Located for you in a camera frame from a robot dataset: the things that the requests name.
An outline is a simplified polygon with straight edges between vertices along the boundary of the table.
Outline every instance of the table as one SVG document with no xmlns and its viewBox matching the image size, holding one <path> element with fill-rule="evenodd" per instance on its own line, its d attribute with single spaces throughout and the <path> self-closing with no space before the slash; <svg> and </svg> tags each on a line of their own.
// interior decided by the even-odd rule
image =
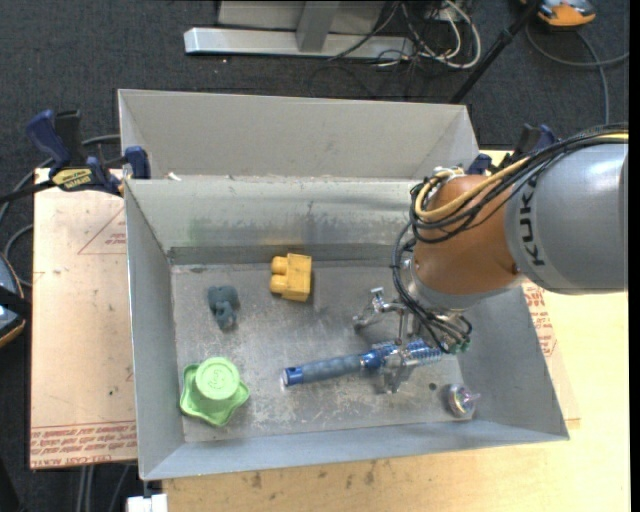
<svg viewBox="0 0 640 512">
<path fill-rule="evenodd" d="M 118 201 L 58 190 L 36 197 L 34 469 L 135 457 Z M 86 224 L 65 222 L 78 215 Z M 167 480 L 169 509 L 630 509 L 628 295 L 543 298 L 579 408 L 570 441 Z M 56 336 L 64 351 L 47 341 L 45 319 L 66 329 Z M 64 378 L 50 373 L 54 354 Z M 47 422 L 52 414 L 73 421 Z"/>
</svg>

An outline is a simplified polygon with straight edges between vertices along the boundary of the small gray object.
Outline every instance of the small gray object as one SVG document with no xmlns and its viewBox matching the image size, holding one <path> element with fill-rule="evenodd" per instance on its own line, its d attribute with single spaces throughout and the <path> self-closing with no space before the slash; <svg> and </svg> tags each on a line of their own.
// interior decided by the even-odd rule
<svg viewBox="0 0 640 512">
<path fill-rule="evenodd" d="M 224 331 L 233 327 L 237 319 L 235 309 L 240 306 L 236 289 L 233 286 L 212 286 L 207 297 L 220 329 Z"/>
<path fill-rule="evenodd" d="M 212 286 L 208 292 L 209 307 L 215 313 L 218 302 L 228 302 L 233 309 L 240 307 L 238 292 L 233 286 Z"/>
</svg>

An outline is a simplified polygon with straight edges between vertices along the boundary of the blue tool handle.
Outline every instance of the blue tool handle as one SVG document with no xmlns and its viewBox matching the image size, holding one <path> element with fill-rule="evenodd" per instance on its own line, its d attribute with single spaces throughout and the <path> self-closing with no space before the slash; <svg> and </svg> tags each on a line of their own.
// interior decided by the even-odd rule
<svg viewBox="0 0 640 512">
<path fill-rule="evenodd" d="M 285 386 L 309 384 L 320 380 L 334 379 L 342 375 L 356 373 L 362 367 L 358 354 L 334 357 L 324 361 L 314 361 L 302 366 L 285 368 L 283 381 Z"/>
<path fill-rule="evenodd" d="M 130 146 L 124 150 L 124 157 L 131 165 L 134 178 L 144 180 L 151 178 L 151 168 L 144 149 L 140 146 Z"/>
<path fill-rule="evenodd" d="M 29 121 L 27 137 L 33 145 L 53 158 L 56 167 L 62 167 L 71 159 L 69 150 L 62 143 L 53 124 L 53 111 L 40 112 Z"/>
</svg>

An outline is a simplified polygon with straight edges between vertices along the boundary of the gray metal bin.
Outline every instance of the gray metal bin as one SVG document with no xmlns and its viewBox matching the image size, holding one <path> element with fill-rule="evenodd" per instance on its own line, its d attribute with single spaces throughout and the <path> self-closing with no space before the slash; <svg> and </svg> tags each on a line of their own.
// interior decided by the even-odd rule
<svg viewBox="0 0 640 512">
<path fill-rule="evenodd" d="M 375 376 L 284 388 L 280 371 L 366 351 L 392 318 L 356 333 L 354 313 L 393 292 L 391 246 L 408 191 L 477 153 L 464 107 L 121 91 L 123 145 L 153 179 L 125 202 L 140 475 L 155 480 L 566 439 L 519 289 L 469 311 L 469 352 L 416 370 L 396 394 Z M 163 179 L 174 173 L 180 181 Z M 313 257 L 309 300 L 269 292 L 273 256 Z M 210 286 L 233 285 L 237 329 L 219 329 Z M 183 368 L 236 364 L 251 391 L 224 427 L 183 416 Z M 444 393 L 481 395 L 460 421 Z"/>
</svg>

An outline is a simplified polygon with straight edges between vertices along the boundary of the clamp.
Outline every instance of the clamp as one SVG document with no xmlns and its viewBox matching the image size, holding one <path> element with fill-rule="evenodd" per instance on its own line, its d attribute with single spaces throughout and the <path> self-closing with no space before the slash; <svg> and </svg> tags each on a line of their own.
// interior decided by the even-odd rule
<svg viewBox="0 0 640 512">
<path fill-rule="evenodd" d="M 95 190 L 122 195 L 122 181 L 111 174 L 101 159 L 87 154 L 81 141 L 78 111 L 63 112 L 54 119 L 51 110 L 44 110 L 29 121 L 27 136 L 53 160 L 48 186 L 66 192 Z M 151 177 L 147 154 L 140 146 L 126 148 L 121 161 L 130 167 L 128 177 Z"/>
</svg>

